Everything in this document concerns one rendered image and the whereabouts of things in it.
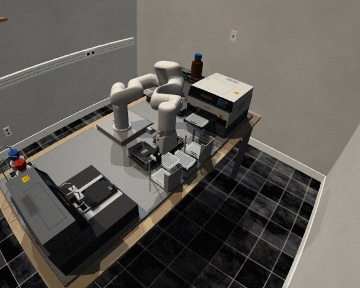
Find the black lab instrument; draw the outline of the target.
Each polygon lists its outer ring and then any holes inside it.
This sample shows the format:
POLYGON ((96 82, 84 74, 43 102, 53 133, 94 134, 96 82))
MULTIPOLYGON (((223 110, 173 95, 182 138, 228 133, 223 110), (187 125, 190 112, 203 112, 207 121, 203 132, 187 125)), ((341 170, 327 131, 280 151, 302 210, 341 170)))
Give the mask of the black lab instrument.
POLYGON ((139 215, 138 204, 90 165, 60 186, 34 167, 6 182, 47 258, 69 274, 139 215), (73 189, 69 184, 71 183, 73 189), (72 191, 78 193, 69 194, 72 191), (82 206, 78 207, 84 203, 82 206))

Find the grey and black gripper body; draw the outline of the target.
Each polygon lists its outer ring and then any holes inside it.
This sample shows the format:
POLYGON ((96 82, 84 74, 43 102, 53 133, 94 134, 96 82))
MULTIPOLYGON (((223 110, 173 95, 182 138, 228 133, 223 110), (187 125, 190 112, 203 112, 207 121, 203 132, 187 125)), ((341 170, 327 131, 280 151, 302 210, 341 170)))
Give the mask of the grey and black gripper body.
POLYGON ((170 136, 164 136, 157 134, 156 136, 156 147, 159 146, 159 151, 161 155, 167 154, 169 151, 174 149, 177 146, 177 132, 170 136))

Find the brown glass bottle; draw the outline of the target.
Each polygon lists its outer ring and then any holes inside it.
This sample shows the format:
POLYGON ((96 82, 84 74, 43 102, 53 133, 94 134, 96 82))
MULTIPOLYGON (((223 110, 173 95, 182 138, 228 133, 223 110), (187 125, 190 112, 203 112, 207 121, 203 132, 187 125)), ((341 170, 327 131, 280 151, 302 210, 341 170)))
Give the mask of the brown glass bottle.
POLYGON ((192 61, 191 77, 192 78, 201 78, 202 77, 202 67, 203 67, 203 62, 202 63, 194 63, 194 61, 192 61))

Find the red bottle cap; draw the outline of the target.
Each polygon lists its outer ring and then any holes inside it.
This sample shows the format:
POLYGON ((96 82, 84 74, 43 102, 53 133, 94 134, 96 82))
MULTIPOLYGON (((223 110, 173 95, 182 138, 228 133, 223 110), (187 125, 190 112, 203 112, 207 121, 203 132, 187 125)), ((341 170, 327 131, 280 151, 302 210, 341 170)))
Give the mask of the red bottle cap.
POLYGON ((17 168, 17 170, 22 170, 26 167, 26 163, 24 161, 24 159, 19 159, 20 163, 16 160, 14 165, 17 168))

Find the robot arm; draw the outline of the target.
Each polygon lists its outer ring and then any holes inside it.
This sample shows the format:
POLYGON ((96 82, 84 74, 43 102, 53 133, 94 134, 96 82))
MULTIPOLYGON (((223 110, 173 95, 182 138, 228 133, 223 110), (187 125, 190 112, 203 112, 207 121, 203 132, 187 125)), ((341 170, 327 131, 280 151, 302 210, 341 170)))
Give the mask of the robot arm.
POLYGON ((183 107, 183 99, 180 96, 184 87, 182 69, 178 63, 171 61, 159 61, 154 65, 154 69, 156 74, 131 79, 127 88, 123 83, 115 83, 112 86, 110 101, 113 106, 112 120, 115 131, 125 132, 131 128, 127 104, 139 100, 145 89, 157 87, 150 105, 152 109, 158 110, 158 123, 147 127, 146 132, 151 135, 157 131, 157 134, 164 136, 175 133, 176 115, 183 107))

